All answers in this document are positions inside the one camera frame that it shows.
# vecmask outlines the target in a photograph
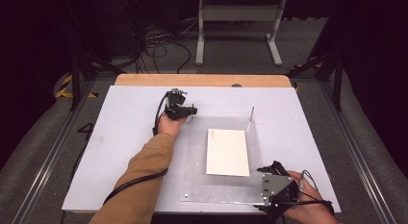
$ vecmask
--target white card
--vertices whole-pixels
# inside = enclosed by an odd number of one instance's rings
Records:
[[[208,130],[206,173],[249,177],[245,131]]]

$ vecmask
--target metal rod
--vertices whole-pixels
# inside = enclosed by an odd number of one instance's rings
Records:
[[[252,121],[252,116],[254,115],[255,107],[252,107],[251,116],[249,117],[249,121]]]
[[[363,154],[360,151],[360,148],[355,140],[353,134],[350,131],[350,128],[345,121],[345,118],[341,112],[336,108],[336,105],[331,100],[331,90],[328,84],[320,83],[320,89],[324,95],[326,102],[329,104],[331,111],[334,113],[338,124],[340,125],[344,138],[347,143],[347,151],[354,162],[354,165],[360,174],[361,181],[363,182],[364,187],[367,190],[367,193],[371,199],[372,204],[378,214],[378,217],[381,220],[381,223],[391,224],[396,223],[393,214],[384,199],[384,196],[381,193],[378,183],[376,182],[374,176],[372,175],[369,166],[366,163],[366,160]]]
[[[17,214],[15,215],[12,224],[23,224],[27,222],[31,212],[34,209],[34,206],[37,203],[37,200],[39,199],[39,196],[42,193],[42,190],[45,188],[48,178],[51,176],[51,173],[58,161],[61,152],[64,149],[64,143],[68,137],[69,131],[71,130],[71,127],[76,117],[78,116],[79,111],[87,100],[87,95],[90,93],[92,86],[93,82],[85,82],[81,100],[78,106],[74,111],[69,112],[68,117],[66,118],[66,121],[63,124],[63,127],[57,139],[55,140],[50,152],[48,153],[47,158],[45,159],[41,169],[39,170],[37,177],[34,179],[30,190],[27,192],[27,195],[24,198],[24,201],[22,202]]]
[[[192,115],[192,121],[195,121],[195,114]]]

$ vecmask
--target person's arm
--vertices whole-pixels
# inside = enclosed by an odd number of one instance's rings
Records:
[[[119,178],[115,188],[167,169],[171,163],[175,139],[185,120],[173,121],[162,115],[158,134],[129,161],[126,172]],[[125,188],[111,198],[90,223],[150,223],[162,181],[163,177],[159,177]]]
[[[300,174],[297,172],[289,171],[289,174],[299,185]],[[316,191],[309,182],[304,179],[304,192],[308,195],[315,197],[318,200],[323,200],[320,193]],[[314,201],[313,198],[301,194],[299,197],[301,202]],[[294,219],[302,224],[337,224],[336,218],[329,212],[329,210],[323,204],[310,204],[288,209],[285,216]]]

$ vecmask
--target finger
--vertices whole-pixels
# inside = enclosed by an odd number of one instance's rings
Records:
[[[180,123],[180,125],[182,125],[184,122],[186,122],[186,120],[187,118],[183,117],[183,118],[178,119],[177,121]]]
[[[298,172],[288,170],[288,173],[289,173],[289,175],[291,175],[293,178],[295,178],[295,179],[297,179],[297,180],[300,180],[300,174],[299,174]]]
[[[160,117],[161,119],[166,119],[166,120],[170,119],[165,112],[163,112],[162,115],[160,115]]]

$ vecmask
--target brown jacket sleeve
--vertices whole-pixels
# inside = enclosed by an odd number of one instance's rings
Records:
[[[174,141],[175,138],[169,134],[158,134],[151,138],[129,161],[126,172],[119,178],[115,188],[168,168],[173,156]],[[90,223],[150,223],[162,181],[163,177],[159,177],[125,188],[111,198]]]

